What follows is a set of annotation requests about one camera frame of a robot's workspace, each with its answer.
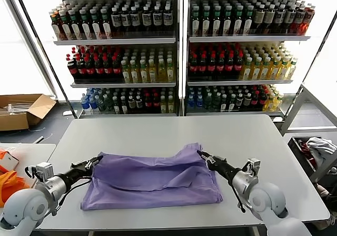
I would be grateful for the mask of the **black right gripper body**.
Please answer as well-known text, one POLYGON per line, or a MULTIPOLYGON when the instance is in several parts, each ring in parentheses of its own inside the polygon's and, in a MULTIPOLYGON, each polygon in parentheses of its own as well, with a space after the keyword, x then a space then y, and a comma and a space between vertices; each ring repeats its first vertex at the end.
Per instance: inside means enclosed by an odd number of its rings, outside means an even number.
POLYGON ((229 165, 226 160, 207 160, 207 167, 209 170, 217 172, 226 180, 233 180, 239 171, 239 168, 229 165))

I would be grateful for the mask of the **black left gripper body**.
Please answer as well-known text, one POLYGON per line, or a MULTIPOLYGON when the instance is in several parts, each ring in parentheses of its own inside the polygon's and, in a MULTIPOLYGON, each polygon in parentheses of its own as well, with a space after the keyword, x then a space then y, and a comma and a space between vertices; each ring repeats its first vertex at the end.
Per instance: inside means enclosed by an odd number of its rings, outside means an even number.
POLYGON ((70 169, 62 176, 66 186, 72 186, 80 179, 90 177, 92 173, 93 168, 86 166, 86 164, 71 164, 70 169))

